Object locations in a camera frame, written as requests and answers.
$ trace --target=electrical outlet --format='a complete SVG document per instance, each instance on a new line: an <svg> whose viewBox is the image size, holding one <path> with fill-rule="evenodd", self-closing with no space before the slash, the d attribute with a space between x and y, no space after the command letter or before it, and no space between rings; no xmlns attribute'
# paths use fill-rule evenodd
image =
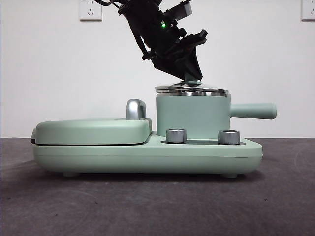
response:
<svg viewBox="0 0 315 236"><path fill-rule="evenodd" d="M315 21L315 0L302 0L302 21Z"/></svg>
<svg viewBox="0 0 315 236"><path fill-rule="evenodd" d="M101 21L102 6L93 0L79 0L79 17L81 21Z"/></svg>

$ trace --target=silver handle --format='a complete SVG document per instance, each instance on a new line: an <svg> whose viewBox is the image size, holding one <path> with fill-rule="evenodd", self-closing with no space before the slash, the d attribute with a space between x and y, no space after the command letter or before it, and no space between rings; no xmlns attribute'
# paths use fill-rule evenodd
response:
<svg viewBox="0 0 315 236"><path fill-rule="evenodd" d="M127 120L140 120L147 117L146 104L139 99L130 99L127 102Z"/></svg>

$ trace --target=mint green base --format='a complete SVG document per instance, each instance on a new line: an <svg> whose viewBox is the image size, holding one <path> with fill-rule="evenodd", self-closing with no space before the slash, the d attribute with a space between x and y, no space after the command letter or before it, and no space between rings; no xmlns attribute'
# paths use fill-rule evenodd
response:
<svg viewBox="0 0 315 236"><path fill-rule="evenodd" d="M200 173L235 177L254 171L262 146L250 140L240 146L161 143L153 132L147 142L133 146L34 145L43 168L71 176L78 173Z"/></svg>

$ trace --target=mint green cylindrical container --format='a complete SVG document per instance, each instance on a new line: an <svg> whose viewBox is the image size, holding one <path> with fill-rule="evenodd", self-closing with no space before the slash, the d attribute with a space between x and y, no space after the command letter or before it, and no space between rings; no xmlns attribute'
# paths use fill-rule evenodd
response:
<svg viewBox="0 0 315 236"><path fill-rule="evenodd" d="M219 130L230 129L231 117L274 119L274 104L231 105L227 90L198 82L156 87L157 135L167 129L186 129L189 139L216 139Z"/></svg>

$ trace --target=metal knob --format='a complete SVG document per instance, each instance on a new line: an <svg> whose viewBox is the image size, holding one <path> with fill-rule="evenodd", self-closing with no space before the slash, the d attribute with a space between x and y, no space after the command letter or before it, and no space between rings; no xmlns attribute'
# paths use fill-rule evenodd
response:
<svg viewBox="0 0 315 236"><path fill-rule="evenodd" d="M185 129L168 129L166 131L166 141L172 144L186 143L187 132Z"/></svg>
<svg viewBox="0 0 315 236"><path fill-rule="evenodd" d="M225 144L225 145L241 144L240 131L220 130L218 134L218 143Z"/></svg>

